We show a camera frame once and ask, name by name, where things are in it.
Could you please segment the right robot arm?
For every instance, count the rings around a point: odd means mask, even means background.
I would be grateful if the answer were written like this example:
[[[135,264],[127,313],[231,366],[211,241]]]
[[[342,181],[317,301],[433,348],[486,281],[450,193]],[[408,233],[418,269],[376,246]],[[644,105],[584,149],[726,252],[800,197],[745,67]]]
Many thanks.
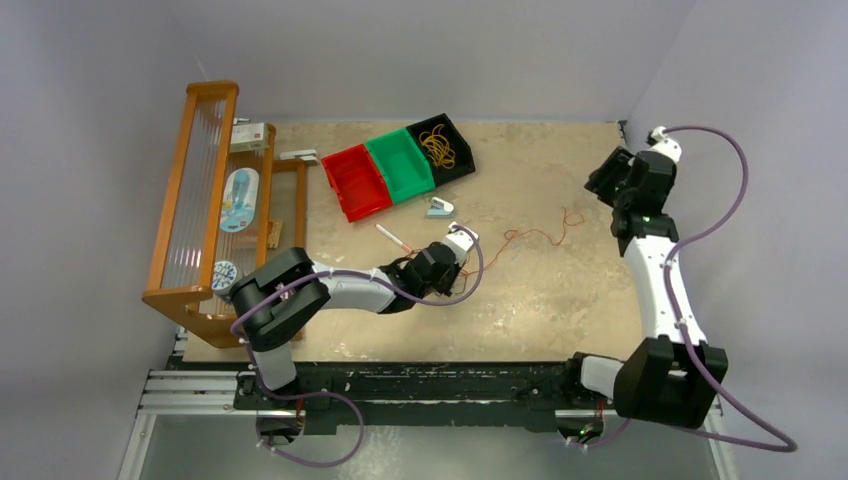
[[[588,177],[585,189],[612,209],[610,230],[635,282],[643,339],[624,361],[580,355],[580,369],[564,376],[561,392],[576,407],[601,394],[624,418],[696,429],[716,396],[696,365],[722,381],[728,358],[700,329],[671,255],[679,234],[663,208],[679,153],[617,147]]]

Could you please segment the black plastic bin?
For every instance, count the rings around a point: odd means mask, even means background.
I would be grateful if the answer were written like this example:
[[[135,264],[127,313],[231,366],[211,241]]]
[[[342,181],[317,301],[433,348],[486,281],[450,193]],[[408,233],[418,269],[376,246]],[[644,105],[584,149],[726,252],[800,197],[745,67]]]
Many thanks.
[[[406,126],[425,157],[436,187],[476,171],[470,145],[446,113]]]

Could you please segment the silver marker pink cap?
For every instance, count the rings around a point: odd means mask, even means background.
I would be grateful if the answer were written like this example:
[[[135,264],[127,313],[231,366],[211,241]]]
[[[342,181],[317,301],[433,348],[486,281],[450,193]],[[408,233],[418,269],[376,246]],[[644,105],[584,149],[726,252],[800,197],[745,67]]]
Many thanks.
[[[389,231],[387,228],[382,226],[381,224],[376,224],[375,228],[378,232],[380,232],[383,236],[385,236],[388,240],[390,240],[393,244],[401,248],[406,254],[413,254],[415,249],[408,245],[406,242],[397,237],[394,233]]]

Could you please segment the green plastic bin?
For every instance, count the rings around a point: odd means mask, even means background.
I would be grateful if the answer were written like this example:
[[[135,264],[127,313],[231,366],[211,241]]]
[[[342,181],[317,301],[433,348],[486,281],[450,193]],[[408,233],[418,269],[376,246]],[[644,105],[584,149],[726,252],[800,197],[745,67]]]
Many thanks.
[[[399,129],[365,142],[394,204],[435,189],[427,160],[410,133]]]

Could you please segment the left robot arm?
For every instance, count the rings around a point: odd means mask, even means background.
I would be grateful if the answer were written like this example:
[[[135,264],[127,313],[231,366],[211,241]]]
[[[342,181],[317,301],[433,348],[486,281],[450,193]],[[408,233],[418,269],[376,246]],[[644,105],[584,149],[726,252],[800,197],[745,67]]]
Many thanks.
[[[248,347],[260,375],[259,395],[272,408],[297,399],[297,372],[290,342],[323,310],[396,314],[427,296],[452,294],[474,248],[469,239],[447,235],[410,258],[369,270],[339,269],[313,261],[300,247],[276,257],[235,282],[228,297],[237,314],[231,332]]]

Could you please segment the small white red box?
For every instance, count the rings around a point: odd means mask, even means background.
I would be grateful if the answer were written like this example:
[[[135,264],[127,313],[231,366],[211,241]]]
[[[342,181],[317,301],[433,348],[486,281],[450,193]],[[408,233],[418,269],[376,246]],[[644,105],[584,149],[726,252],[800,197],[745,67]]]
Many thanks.
[[[270,144],[271,127],[268,123],[234,124],[230,136],[230,153],[265,151]]]

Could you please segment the wooden rack frame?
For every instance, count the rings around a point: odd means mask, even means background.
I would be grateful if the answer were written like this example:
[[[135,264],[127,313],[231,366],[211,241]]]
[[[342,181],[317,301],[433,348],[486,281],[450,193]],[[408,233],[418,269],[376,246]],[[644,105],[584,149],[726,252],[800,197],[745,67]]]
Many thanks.
[[[278,161],[274,148],[260,153],[232,153],[231,130],[238,85],[231,80],[191,83],[177,137],[159,221],[145,304],[207,344],[235,348],[231,334],[236,317],[212,289],[214,264],[230,260],[249,273],[270,258],[267,248],[273,178],[288,174],[296,181],[294,219],[286,226],[297,247],[306,244],[306,165]],[[258,205],[248,228],[226,233],[219,226],[229,175],[248,167],[259,174]]]

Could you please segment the white stapler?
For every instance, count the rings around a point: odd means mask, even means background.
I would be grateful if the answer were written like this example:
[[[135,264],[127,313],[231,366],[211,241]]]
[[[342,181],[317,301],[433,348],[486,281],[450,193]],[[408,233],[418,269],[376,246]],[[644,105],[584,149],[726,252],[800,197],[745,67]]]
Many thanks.
[[[432,197],[427,208],[425,217],[428,219],[452,218],[455,214],[455,205],[439,197]]]

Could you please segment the round blue patterned object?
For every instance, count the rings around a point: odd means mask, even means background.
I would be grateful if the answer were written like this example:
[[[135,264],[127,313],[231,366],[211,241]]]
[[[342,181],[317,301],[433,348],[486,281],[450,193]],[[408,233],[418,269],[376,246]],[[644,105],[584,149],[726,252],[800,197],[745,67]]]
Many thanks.
[[[223,295],[229,292],[234,283],[241,278],[239,268],[229,260],[216,261],[213,267],[211,288],[214,293]]]

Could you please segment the blue packaged item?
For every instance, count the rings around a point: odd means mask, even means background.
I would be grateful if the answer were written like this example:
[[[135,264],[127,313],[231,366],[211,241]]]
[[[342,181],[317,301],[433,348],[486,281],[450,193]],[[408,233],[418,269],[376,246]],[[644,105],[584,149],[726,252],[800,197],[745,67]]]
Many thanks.
[[[228,177],[222,196],[219,228],[237,233],[253,221],[259,188],[259,173],[252,168],[239,168]]]

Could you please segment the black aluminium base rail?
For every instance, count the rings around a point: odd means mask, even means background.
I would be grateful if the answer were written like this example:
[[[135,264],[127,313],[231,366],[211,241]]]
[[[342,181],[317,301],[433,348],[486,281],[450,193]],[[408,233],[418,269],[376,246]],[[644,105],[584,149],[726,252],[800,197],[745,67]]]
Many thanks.
[[[299,362],[295,381],[262,391],[239,363],[209,370],[173,362],[149,374],[139,409],[158,415],[244,415],[340,426],[518,427],[576,435],[617,422],[613,403],[584,388],[575,360],[554,362]]]

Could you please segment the red plastic bin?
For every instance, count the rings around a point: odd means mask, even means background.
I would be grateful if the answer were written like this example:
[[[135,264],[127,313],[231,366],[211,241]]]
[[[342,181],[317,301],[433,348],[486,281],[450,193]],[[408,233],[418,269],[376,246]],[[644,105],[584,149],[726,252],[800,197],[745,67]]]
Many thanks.
[[[382,173],[364,144],[326,156],[321,163],[349,223],[392,206]]]

